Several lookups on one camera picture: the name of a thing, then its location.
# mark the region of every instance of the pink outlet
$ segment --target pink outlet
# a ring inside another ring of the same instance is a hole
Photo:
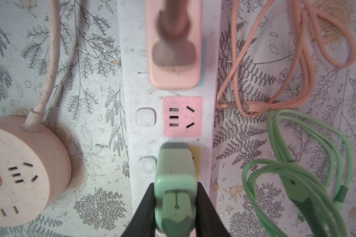
[[[164,136],[199,137],[202,134],[203,98],[164,97]]]

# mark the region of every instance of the mint green plug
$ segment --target mint green plug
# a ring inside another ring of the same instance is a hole
[[[168,237],[188,237],[194,229],[198,180],[189,146],[161,146],[154,180],[157,229]]]

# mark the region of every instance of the power strip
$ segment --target power strip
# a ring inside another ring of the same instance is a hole
[[[203,1],[202,37],[206,42],[202,52],[206,55],[205,63],[202,64],[205,66],[205,70],[202,68],[204,82],[203,85],[200,82],[200,86],[187,91],[157,90],[148,81],[145,1],[118,0],[118,14],[133,212],[137,210],[148,185],[154,182],[153,168],[155,169],[159,149],[166,142],[184,142],[199,147],[199,181],[209,192],[221,2]],[[201,97],[199,100],[202,105],[197,109],[194,108],[195,105],[189,104],[182,107],[181,105],[187,103],[181,101],[188,98],[185,96]],[[170,108],[178,107],[167,105],[168,103],[178,103],[181,110],[174,114]],[[187,106],[195,110],[195,116],[191,118],[193,121],[185,119],[174,122],[181,119],[179,113],[194,115]],[[201,109],[202,116],[196,117]]]
[[[0,118],[0,226],[18,226],[36,218],[67,187],[71,165],[58,137],[41,125],[20,129],[25,118]]]

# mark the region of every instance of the floral wallpaper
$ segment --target floral wallpaper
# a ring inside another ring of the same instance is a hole
[[[265,2],[241,0],[238,50]],[[232,3],[222,0],[219,86],[231,67]],[[356,0],[318,0],[314,4],[348,25],[356,39]],[[61,59],[44,124],[68,151],[70,185],[36,219],[13,228],[0,227],[0,237],[119,237],[132,217],[116,0],[60,0],[60,6]],[[269,100],[288,72],[296,49],[288,7],[286,1],[276,1],[271,7],[239,67],[238,90],[245,100]],[[345,60],[348,48],[340,32],[323,20],[321,26],[330,54]],[[48,41],[44,1],[0,1],[0,116],[27,116],[44,80]],[[356,63],[334,68],[313,46],[317,84],[310,101],[297,109],[340,129],[351,141],[354,173],[342,215],[348,234],[356,237]],[[279,100],[297,96],[301,78],[297,69]],[[226,89],[223,102],[234,100],[233,90],[232,86]],[[215,112],[211,180],[207,185],[220,219],[234,237],[268,236],[241,181],[248,161],[275,159],[265,122],[265,115],[245,118],[237,110]],[[329,163],[319,144],[291,122],[282,121],[281,130],[294,158],[324,180]],[[336,135],[321,132],[345,152]],[[277,175],[258,180],[257,197],[262,209],[289,236],[312,236],[306,222],[296,219],[299,211],[287,199]]]
[[[244,45],[244,39],[265,2],[240,1],[237,52]],[[232,66],[232,5],[232,0],[222,2],[218,87]],[[356,40],[356,1],[316,0],[314,5],[348,25]],[[285,14],[281,14],[281,9],[286,9]],[[266,102],[283,83],[296,49],[290,15],[287,1],[276,1],[261,21],[238,71],[238,90],[244,100]],[[330,54],[339,61],[346,60],[348,47],[341,33],[327,21],[320,20],[320,25]],[[311,41],[313,35],[310,25],[309,32]],[[348,235],[356,236],[356,62],[348,68],[334,68],[323,59],[316,44],[311,42],[312,61],[317,73],[316,86],[310,101],[297,110],[338,128],[348,136],[353,146],[354,172],[342,215]],[[296,97],[302,89],[301,78],[302,72],[298,67],[279,100],[286,101]],[[228,86],[221,100],[234,101],[234,89]],[[280,127],[293,157],[324,181],[329,162],[323,148],[292,122],[282,121]],[[337,135],[320,128],[318,130],[335,141],[342,154],[345,154]],[[216,109],[210,197],[216,203],[216,210],[233,237],[268,236],[256,218],[241,182],[245,164],[258,158],[275,159],[267,136],[266,115],[246,118],[236,109]],[[258,203],[281,229],[289,236],[312,236],[307,223],[297,220],[299,210],[287,199],[278,175],[266,174],[257,183]]]

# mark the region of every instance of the power cord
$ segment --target power cord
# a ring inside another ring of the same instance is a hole
[[[308,121],[329,129],[339,135],[343,140],[347,152],[347,173],[343,185],[341,185],[344,171],[343,158],[335,143],[306,122],[290,116],[290,114],[303,117]],[[279,119],[288,119],[296,123],[324,147],[329,156],[329,172],[324,184],[293,159],[280,132]],[[260,220],[261,225],[272,237],[288,236],[275,225],[257,202],[257,178],[265,173],[275,173],[280,175],[287,196],[300,209],[308,221],[315,237],[327,236],[326,226],[333,237],[346,236],[347,231],[340,210],[346,197],[353,172],[353,154],[351,144],[347,137],[341,131],[313,118],[312,116],[289,109],[270,111],[267,116],[267,130],[270,144],[277,160],[256,159],[248,162],[242,171],[242,183],[245,192],[256,211],[256,215]],[[326,187],[330,184],[335,171],[335,156],[338,163],[337,178],[335,192],[331,200],[328,197]],[[247,177],[249,169],[260,164],[265,164],[265,166],[252,172],[249,177]]]
[[[37,104],[30,109],[29,114],[21,126],[26,132],[38,132],[41,129],[41,121],[44,117],[45,107],[53,92],[55,79],[57,77],[60,41],[61,41],[61,19],[58,0],[48,0],[49,9],[49,61],[47,63],[46,80],[43,84]]]
[[[325,12],[320,11],[316,7],[314,7],[311,3],[309,3],[308,0],[291,0],[291,15],[293,17],[293,25],[294,25],[294,31],[295,31],[295,36],[297,40],[297,50],[294,55],[293,63],[290,67],[290,70],[286,76],[285,81],[281,85],[281,88],[276,92],[276,94],[267,102],[263,101],[244,101],[241,102],[240,100],[240,95],[238,88],[240,86],[238,85],[238,72],[237,69],[239,67],[239,64],[241,63],[242,59],[244,58],[244,55],[246,54],[254,34],[257,31],[257,28],[260,24],[260,21],[264,17],[266,11],[268,8],[273,4],[275,0],[268,0],[268,2],[262,7],[262,10],[260,14],[257,16],[256,21],[254,22],[251,32],[249,33],[247,39],[245,40],[245,43],[240,50],[240,53],[237,55],[237,45],[236,45],[236,27],[237,27],[237,17],[238,17],[238,8],[239,8],[239,1],[240,0],[234,0],[233,2],[233,9],[232,9],[232,22],[231,22],[231,45],[232,45],[232,68],[230,69],[228,76],[225,78],[223,84],[221,85],[219,92],[216,96],[216,102],[219,103],[220,99],[223,96],[223,93],[225,89],[228,86],[228,83],[231,81],[231,78],[233,79],[233,94],[235,96],[235,101],[236,103],[227,103],[227,104],[217,104],[217,108],[238,108],[240,113],[243,116],[246,116],[248,118],[254,117],[258,115],[261,112],[267,113],[269,110],[278,110],[281,108],[295,108],[298,106],[301,106],[304,104],[308,99],[310,98],[314,86],[315,86],[315,71],[313,68],[313,63],[311,60],[311,55],[309,53],[307,44],[305,42],[306,38],[306,32],[308,28],[308,16],[310,16],[310,21],[311,25],[313,27],[313,31],[315,33],[315,38],[318,44],[318,47],[320,49],[320,52],[322,53],[323,57],[333,66],[342,68],[342,67],[347,67],[351,65],[352,63],[355,62],[356,60],[356,42],[351,34],[351,32],[348,30],[348,28],[338,21],[336,18],[334,18],[331,15],[328,15]],[[336,26],[342,34],[345,36],[347,39],[350,47],[351,47],[351,53],[349,56],[349,60],[346,63],[339,63],[335,61],[328,53],[327,49],[324,46],[323,43],[323,37],[322,37],[322,30],[319,26],[318,22],[318,17],[325,19],[326,21],[329,21],[331,24]],[[280,103],[273,103],[285,90],[287,87],[288,83],[291,80],[291,77],[294,73],[294,70],[296,68],[296,65],[299,61],[299,64],[302,69],[303,73],[303,88],[299,95],[295,97],[294,99],[287,101],[287,102],[280,102]]]

